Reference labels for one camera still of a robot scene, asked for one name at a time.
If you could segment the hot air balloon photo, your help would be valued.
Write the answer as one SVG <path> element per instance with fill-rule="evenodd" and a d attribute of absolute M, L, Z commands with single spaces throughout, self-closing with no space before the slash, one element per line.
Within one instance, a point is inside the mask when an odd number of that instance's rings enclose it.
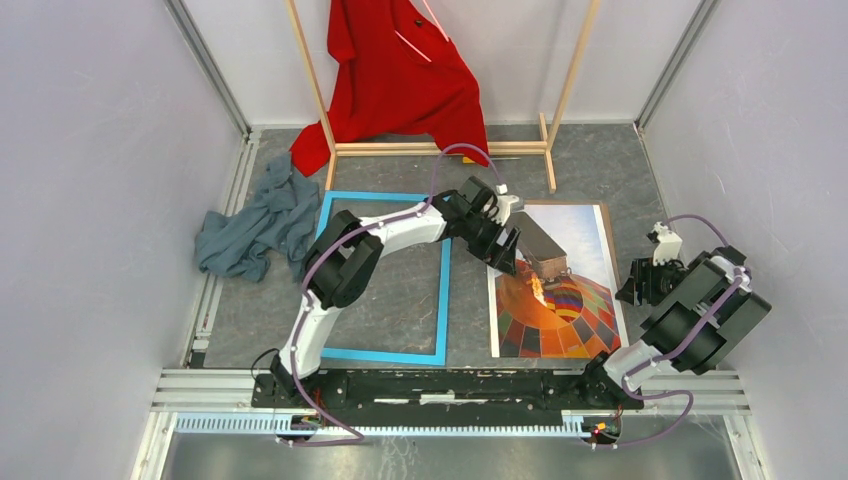
<path fill-rule="evenodd" d="M 487 273 L 492 357 L 590 360 L 628 346 L 607 207 L 527 201 L 508 224 L 515 271 Z"/>

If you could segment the blue picture frame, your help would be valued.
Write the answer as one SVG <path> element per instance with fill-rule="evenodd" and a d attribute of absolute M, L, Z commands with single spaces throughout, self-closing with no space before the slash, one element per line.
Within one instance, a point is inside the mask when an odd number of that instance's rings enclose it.
<path fill-rule="evenodd" d="M 335 200 L 416 204 L 424 201 L 425 197 L 426 195 L 424 193 L 384 193 L 329 190 L 324 194 L 324 200 L 320 210 L 316 234 L 319 235 L 327 226 L 331 215 L 332 205 Z M 436 329 L 434 335 L 433 354 L 400 353 L 325 347 L 322 351 L 322 358 L 333 360 L 443 367 L 447 359 L 451 247 L 451 240 L 445 240 L 441 243 L 439 270 L 440 278 L 437 296 L 438 308 L 436 310 Z"/>

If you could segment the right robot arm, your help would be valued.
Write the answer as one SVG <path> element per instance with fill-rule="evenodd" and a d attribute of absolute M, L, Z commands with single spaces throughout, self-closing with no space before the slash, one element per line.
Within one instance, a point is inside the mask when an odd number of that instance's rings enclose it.
<path fill-rule="evenodd" d="M 642 384 L 657 374 L 714 369 L 772 310 L 754 293 L 746 259 L 721 246 L 689 264 L 634 260 L 615 297 L 652 311 L 637 341 L 585 367 L 575 387 L 580 400 L 591 408 L 636 404 L 645 398 Z"/>

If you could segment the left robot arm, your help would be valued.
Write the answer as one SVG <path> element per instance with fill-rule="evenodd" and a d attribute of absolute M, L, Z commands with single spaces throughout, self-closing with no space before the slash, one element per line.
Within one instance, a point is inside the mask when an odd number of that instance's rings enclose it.
<path fill-rule="evenodd" d="M 340 313 L 365 292 L 379 261 L 419 245 L 460 238 L 488 267 L 513 275 L 520 231 L 507 225 L 522 208 L 504 184 L 475 176 L 459 189 L 430 194 L 412 207 L 378 217 L 335 214 L 305 258 L 301 303 L 287 342 L 270 368 L 275 392 L 290 407 L 314 394 L 311 378 Z"/>

